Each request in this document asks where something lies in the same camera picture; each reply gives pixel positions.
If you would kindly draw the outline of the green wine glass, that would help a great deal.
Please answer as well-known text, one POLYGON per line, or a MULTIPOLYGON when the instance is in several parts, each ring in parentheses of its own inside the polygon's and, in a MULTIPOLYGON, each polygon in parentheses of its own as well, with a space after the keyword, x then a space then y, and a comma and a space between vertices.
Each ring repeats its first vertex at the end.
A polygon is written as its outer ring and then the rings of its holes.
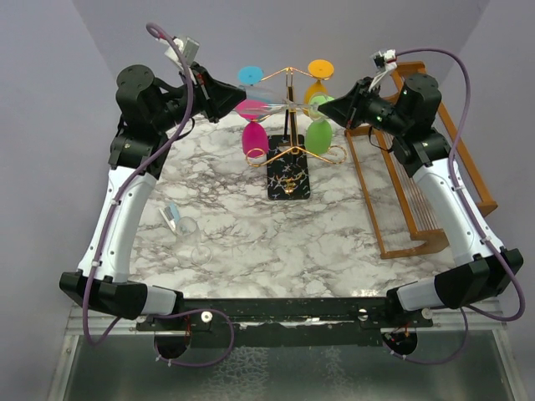
POLYGON ((308 151, 316 155, 322 155, 329 150, 333 137, 331 124, 319 112, 318 107, 333 99, 327 94, 316 93, 309 100, 308 116, 312 123, 307 128, 304 145, 308 151))

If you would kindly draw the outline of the blue wine glass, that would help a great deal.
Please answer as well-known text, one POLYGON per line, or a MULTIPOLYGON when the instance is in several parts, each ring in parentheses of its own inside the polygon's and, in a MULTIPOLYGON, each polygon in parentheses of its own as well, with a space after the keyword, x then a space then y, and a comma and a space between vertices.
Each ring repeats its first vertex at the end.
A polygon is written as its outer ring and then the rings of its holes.
POLYGON ((263 70, 258 66, 242 67, 237 73, 237 79, 242 86, 250 87, 260 83, 264 78, 263 70))

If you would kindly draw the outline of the clear champagne flute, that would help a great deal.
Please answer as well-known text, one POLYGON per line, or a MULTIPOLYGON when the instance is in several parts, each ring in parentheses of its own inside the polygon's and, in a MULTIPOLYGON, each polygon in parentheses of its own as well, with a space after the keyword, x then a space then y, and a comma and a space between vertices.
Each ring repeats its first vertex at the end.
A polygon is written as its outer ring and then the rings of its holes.
POLYGON ((321 104, 331 101, 333 98, 327 94, 317 93, 307 103, 298 103, 281 94, 258 86, 241 86, 246 93, 246 98, 233 110, 245 119, 260 120, 268 116, 282 113, 283 111, 311 112, 313 119, 322 116, 318 111, 321 104))

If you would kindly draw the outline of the orange wine glass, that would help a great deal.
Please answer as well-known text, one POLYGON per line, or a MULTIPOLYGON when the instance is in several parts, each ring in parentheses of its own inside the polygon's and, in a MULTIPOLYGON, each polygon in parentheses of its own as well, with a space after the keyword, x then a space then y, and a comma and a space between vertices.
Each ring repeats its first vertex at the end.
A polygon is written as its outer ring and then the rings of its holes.
POLYGON ((308 103, 309 100, 316 94, 328 93, 324 81, 329 80, 333 76, 334 66, 326 59, 315 59, 309 63, 308 73, 314 79, 314 83, 309 86, 305 92, 305 103, 308 103))

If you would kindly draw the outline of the pink wine glass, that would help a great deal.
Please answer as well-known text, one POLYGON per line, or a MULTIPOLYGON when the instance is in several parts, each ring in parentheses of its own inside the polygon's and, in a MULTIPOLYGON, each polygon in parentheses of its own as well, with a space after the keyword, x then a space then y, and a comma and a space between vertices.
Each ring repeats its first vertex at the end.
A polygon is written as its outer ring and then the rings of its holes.
POLYGON ((268 152, 268 135, 259 123, 266 114, 266 105, 260 100, 245 99, 235 108, 248 121, 242 132, 242 151, 247 158, 256 159, 268 152))

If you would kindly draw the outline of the clear wine glass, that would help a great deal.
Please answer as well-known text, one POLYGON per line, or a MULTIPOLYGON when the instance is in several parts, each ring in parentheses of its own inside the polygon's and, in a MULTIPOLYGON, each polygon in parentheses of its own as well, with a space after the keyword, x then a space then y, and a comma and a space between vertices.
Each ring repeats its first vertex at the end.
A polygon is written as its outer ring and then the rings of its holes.
POLYGON ((201 230, 196 220, 182 217, 176 223, 176 244, 178 252, 190 252, 191 261, 197 266, 206 265, 212 259, 212 250, 201 239, 201 230))

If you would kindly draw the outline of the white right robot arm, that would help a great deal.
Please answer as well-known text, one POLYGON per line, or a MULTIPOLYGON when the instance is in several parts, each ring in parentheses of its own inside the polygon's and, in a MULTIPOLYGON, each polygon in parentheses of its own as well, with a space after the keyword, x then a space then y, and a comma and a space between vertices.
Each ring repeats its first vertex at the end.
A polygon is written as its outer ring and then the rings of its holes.
POLYGON ((446 233, 454 268, 387 293, 385 320, 402 327, 416 310, 433 307, 473 308, 475 302, 501 294, 513 285, 518 316, 526 307, 516 278, 522 254, 494 235, 466 191, 452 149, 433 123, 441 104, 438 83, 427 74, 407 78, 395 103, 383 99, 372 79, 359 80, 351 91, 318 106, 320 114, 347 129, 362 124, 392 135, 391 153, 429 201, 446 233))

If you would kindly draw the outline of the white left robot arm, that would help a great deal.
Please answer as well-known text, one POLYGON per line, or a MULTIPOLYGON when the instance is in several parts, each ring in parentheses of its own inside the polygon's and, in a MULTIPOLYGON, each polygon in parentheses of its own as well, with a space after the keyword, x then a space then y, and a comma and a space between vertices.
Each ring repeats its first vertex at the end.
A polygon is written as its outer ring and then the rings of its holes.
POLYGON ((197 114, 216 123, 246 98, 243 89, 215 80, 198 63, 191 70, 191 87, 171 87, 140 64, 123 69, 116 79, 120 127, 110 146, 104 204, 76 271, 59 280, 60 289, 87 310, 130 320, 155 315, 169 330, 184 322, 181 292, 129 276, 140 217, 169 153, 168 130, 197 114))

